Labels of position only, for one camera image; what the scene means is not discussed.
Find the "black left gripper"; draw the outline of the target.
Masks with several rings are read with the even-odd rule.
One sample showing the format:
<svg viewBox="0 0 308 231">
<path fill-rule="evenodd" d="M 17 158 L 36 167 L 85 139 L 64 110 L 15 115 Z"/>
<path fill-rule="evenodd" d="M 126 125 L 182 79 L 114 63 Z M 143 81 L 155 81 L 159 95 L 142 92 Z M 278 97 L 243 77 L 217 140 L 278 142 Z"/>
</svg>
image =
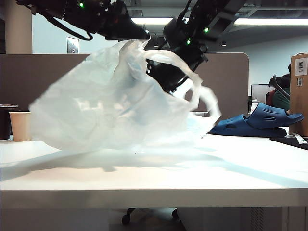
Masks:
<svg viewBox="0 0 308 231">
<path fill-rule="evenodd" d="M 150 34 L 138 24 L 134 23 L 122 0 L 103 0 L 100 14 L 98 34 L 106 40 L 148 40 Z"/>
</svg>

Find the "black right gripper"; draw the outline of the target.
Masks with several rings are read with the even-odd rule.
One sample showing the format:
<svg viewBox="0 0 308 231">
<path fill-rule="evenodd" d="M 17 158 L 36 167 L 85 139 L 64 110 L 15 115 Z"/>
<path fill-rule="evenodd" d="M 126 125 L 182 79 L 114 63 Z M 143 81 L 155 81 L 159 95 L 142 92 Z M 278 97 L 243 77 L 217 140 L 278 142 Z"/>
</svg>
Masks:
<svg viewBox="0 0 308 231">
<path fill-rule="evenodd" d="M 208 62 L 208 57 L 205 55 L 207 46 L 200 44 L 194 38 L 187 37 L 177 24 L 176 18 L 173 18 L 165 25 L 163 34 L 170 46 L 170 50 L 180 57 L 192 71 L 195 71 L 202 62 Z M 157 81 L 164 81 L 168 64 L 155 62 L 150 59 L 146 59 L 146 62 L 147 74 Z M 174 93 L 177 87 L 182 85 L 188 78 L 181 70 L 174 71 L 168 78 L 168 93 Z"/>
</svg>

